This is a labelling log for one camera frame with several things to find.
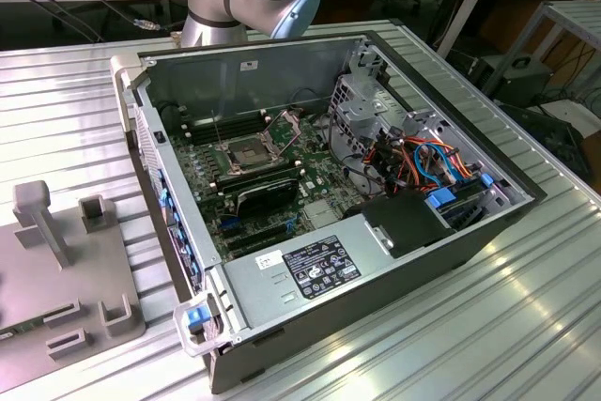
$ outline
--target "wire bundle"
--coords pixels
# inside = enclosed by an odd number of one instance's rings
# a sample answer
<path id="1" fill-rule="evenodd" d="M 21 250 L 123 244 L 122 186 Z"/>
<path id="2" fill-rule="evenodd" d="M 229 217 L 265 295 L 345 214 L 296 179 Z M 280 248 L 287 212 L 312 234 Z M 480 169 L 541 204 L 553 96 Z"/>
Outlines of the wire bundle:
<path id="1" fill-rule="evenodd" d="M 413 149 L 406 148 L 412 144 Z M 364 164 L 373 164 L 378 145 L 374 145 L 367 153 Z M 440 140 L 426 140 L 417 136 L 408 136 L 398 146 L 390 147 L 392 154 L 399 160 L 398 169 L 394 171 L 396 180 L 393 180 L 396 193 L 399 188 L 418 189 L 427 192 L 444 186 L 444 182 L 429 171 L 432 159 L 438 154 L 439 159 L 446 166 L 455 180 L 463 181 L 472 177 L 471 171 L 461 161 L 458 149 L 453 148 Z"/>

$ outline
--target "motherboard chip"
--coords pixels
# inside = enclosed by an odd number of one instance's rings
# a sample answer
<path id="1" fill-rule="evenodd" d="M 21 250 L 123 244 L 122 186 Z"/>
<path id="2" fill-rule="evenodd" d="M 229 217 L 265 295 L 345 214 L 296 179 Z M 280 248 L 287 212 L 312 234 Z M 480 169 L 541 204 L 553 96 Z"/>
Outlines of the motherboard chip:
<path id="1" fill-rule="evenodd" d="M 336 223 L 338 217 L 325 199 L 304 206 L 304 215 L 315 229 Z"/>
<path id="2" fill-rule="evenodd" d="M 256 137 L 246 138 L 228 144 L 228 154 L 232 163 L 241 168 L 270 162 L 271 157 L 265 145 Z"/>

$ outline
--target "white label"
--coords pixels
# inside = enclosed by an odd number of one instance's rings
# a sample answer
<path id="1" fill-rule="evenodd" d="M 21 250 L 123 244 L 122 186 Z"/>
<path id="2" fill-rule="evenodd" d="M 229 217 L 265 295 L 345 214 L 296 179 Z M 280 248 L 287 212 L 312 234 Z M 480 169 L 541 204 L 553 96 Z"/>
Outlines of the white label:
<path id="1" fill-rule="evenodd" d="M 243 61 L 240 63 L 240 71 L 243 70 L 255 70 L 259 67 L 259 60 L 254 61 Z"/>
<path id="2" fill-rule="evenodd" d="M 284 263 L 284 260 L 282 259 L 282 251 L 279 249 L 268 254 L 255 257 L 254 260 L 256 261 L 256 264 L 260 270 L 266 270 L 267 268 L 277 265 L 278 263 Z"/>
<path id="3" fill-rule="evenodd" d="M 349 267 L 343 268 L 342 269 L 342 273 L 343 274 L 349 274 L 350 272 L 356 270 L 357 268 L 354 265 L 351 265 Z"/>

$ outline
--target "workbench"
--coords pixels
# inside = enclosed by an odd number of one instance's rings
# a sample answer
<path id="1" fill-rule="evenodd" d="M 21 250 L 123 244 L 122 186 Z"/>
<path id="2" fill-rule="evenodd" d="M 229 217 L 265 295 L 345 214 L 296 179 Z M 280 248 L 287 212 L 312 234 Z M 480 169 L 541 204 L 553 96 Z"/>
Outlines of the workbench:
<path id="1" fill-rule="evenodd" d="M 176 292 L 133 173 L 108 64 L 114 54 L 171 49 L 173 41 L 0 54 L 0 221 L 14 222 L 11 189 L 26 180 L 46 180 L 53 209 L 92 193 L 113 199 L 147 324 L 142 337 L 3 399 L 598 399 L 601 198 L 407 28 L 320 25 L 307 35 L 365 29 L 538 183 L 545 201 L 463 267 L 213 397 L 202 360 L 185 354 L 171 320 Z M 391 79 L 421 107 L 405 83 Z"/>

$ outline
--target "blue latch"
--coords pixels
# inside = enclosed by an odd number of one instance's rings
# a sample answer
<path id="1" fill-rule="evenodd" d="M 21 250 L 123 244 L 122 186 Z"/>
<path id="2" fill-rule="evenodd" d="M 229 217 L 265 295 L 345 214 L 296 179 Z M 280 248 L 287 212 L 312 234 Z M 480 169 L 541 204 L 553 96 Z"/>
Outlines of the blue latch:
<path id="1" fill-rule="evenodd" d="M 448 188 L 439 188 L 438 190 L 430 192 L 426 200 L 433 208 L 439 208 L 449 202 L 455 201 L 455 199 L 456 197 L 451 193 L 451 190 Z"/>
<path id="2" fill-rule="evenodd" d="M 482 180 L 482 183 L 484 183 L 487 188 L 490 188 L 490 186 L 495 183 L 493 178 L 487 173 L 482 173 L 480 180 Z"/>
<path id="3" fill-rule="evenodd" d="M 189 329 L 197 328 L 211 319 L 210 310 L 205 304 L 201 304 L 198 307 L 187 311 L 186 314 L 190 321 L 190 326 L 188 326 Z"/>
<path id="4" fill-rule="evenodd" d="M 168 196 L 169 196 L 169 192 L 167 191 L 166 188 L 163 188 L 162 192 L 161 192 L 161 197 L 159 197 L 159 204 L 161 204 L 161 207 L 165 207 Z"/>

